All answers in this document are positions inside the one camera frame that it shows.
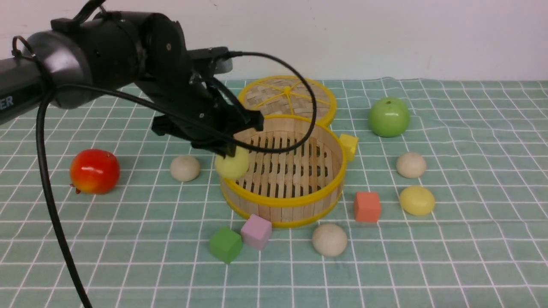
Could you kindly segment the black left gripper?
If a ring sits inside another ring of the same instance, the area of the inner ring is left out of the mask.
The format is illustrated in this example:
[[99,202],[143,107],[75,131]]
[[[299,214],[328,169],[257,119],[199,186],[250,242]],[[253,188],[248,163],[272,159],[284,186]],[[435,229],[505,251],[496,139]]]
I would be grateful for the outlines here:
[[143,65],[137,86],[157,106],[152,131],[184,139],[196,149],[234,157],[236,146],[219,138],[247,129],[263,131],[264,117],[246,109],[215,75],[197,73],[193,64]]

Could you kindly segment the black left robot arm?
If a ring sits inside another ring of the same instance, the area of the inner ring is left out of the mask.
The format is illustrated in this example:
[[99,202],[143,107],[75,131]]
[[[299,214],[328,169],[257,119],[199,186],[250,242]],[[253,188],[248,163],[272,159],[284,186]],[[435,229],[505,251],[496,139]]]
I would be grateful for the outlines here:
[[188,50],[180,23],[154,12],[99,13],[78,25],[54,20],[27,39],[22,51],[1,60],[1,123],[35,109],[53,86],[80,84],[117,90],[134,83],[162,107],[152,131],[225,156],[234,146],[204,127],[233,136],[263,130],[260,111],[234,95],[227,103],[214,74],[229,72],[227,47]]

